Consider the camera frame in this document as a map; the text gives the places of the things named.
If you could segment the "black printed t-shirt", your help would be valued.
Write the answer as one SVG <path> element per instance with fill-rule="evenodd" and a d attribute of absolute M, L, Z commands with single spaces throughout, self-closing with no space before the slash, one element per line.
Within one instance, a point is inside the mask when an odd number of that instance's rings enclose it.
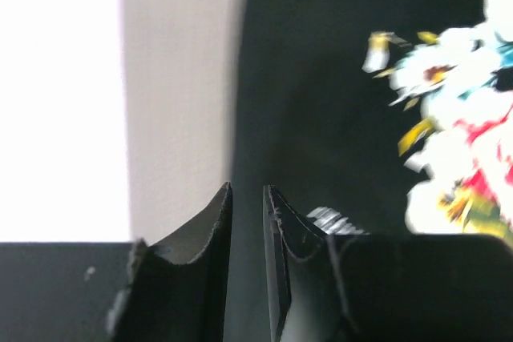
<path fill-rule="evenodd" d="M 420 179 L 398 157 L 418 121 L 362 71 L 370 34 L 412 39 L 482 17 L 482 0 L 247 0 L 238 59 L 227 341 L 271 337 L 262 189 L 301 213 L 334 208 L 369 232 L 406 233 Z"/>

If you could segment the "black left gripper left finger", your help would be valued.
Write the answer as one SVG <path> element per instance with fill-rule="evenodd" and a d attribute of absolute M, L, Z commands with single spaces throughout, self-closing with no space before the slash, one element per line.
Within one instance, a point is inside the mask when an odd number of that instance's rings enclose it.
<path fill-rule="evenodd" d="M 3 243 L 4 341 L 220 341 L 232 188 L 161 241 Z"/>

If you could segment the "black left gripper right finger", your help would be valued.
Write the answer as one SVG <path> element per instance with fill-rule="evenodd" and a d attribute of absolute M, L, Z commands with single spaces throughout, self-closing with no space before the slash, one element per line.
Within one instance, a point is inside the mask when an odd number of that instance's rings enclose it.
<path fill-rule="evenodd" d="M 488 235 L 326 235 L 263 194 L 274 341 L 509 341 L 512 251 Z"/>

